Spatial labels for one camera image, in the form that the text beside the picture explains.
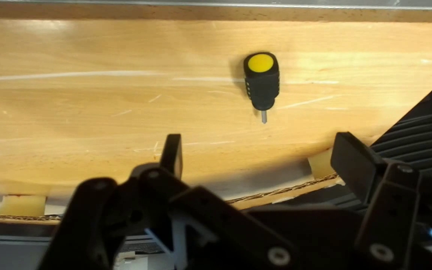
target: wooden board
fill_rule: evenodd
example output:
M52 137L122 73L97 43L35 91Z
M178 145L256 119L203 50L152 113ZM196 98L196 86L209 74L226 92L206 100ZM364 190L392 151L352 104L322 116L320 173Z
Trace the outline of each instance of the wooden board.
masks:
M122 181L169 131L184 179L211 182L319 152L337 130L371 142L432 89L432 13L62 10L0 5L0 193ZM143 10L155 19L130 17ZM266 124L242 89L241 59L259 49L280 64Z

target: wooden surface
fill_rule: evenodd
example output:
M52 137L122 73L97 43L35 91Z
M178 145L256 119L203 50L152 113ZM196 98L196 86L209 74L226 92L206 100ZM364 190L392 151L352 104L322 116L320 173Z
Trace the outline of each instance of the wooden surface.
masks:
M166 19L137 19L128 7L115 19L98 5L88 17L67 8L43 19L37 10L59 7L4 7L0 193L70 193L94 175L122 181L158 160L169 131L182 133L184 179L217 181L319 152L337 130L371 142L432 89L427 13L202 19L169 8ZM259 49L280 64L268 124L241 86L241 59Z

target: yellow knob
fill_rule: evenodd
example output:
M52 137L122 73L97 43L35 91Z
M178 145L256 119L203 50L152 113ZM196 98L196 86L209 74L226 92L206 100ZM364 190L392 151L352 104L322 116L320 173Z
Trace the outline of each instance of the yellow knob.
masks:
M247 65L251 71L262 73L272 67L274 59L266 53L254 53L248 58Z

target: screw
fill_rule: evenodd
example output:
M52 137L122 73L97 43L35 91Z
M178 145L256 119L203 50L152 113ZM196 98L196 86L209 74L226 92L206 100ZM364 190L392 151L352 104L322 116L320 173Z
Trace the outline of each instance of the screw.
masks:
M406 166L406 164L397 164L397 169L404 172L404 173L413 172L413 169L410 166Z
M391 262L394 259L394 253L389 247L379 244L379 242L373 242L368 245L370 254L382 262Z
M274 245L266 251L266 257L272 265L281 266L287 265L290 260L290 254L286 248Z
M149 172L146 172L148 178L157 178L160 173L155 169L151 169Z

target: black mechanical part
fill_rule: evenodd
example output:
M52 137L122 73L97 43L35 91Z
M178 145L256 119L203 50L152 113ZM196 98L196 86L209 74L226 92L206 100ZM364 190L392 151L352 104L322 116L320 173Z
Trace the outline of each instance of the black mechanical part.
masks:
M419 203L432 202L432 190L418 190L418 170L385 163L350 133L338 133L335 143L332 161L346 169L340 175L358 164L341 166L341 152L347 161L364 158L371 172L367 185L346 181L370 197L362 215L320 206L239 212L206 188L178 179L170 172L178 154L170 154L173 161L137 166L119 185L109 178L82 182L40 268L110 268L124 235L134 229L145 229L178 270L432 268L432 251L413 236ZM176 152L179 142L170 146Z
M432 185L432 92L386 130L371 149L383 158L410 164L421 172L421 184Z
M161 149L158 164L173 173L173 176L181 178L182 149L179 133L169 133L166 136L164 148Z
M419 173L404 163L391 163L362 217L355 248L374 265L406 268L415 214Z

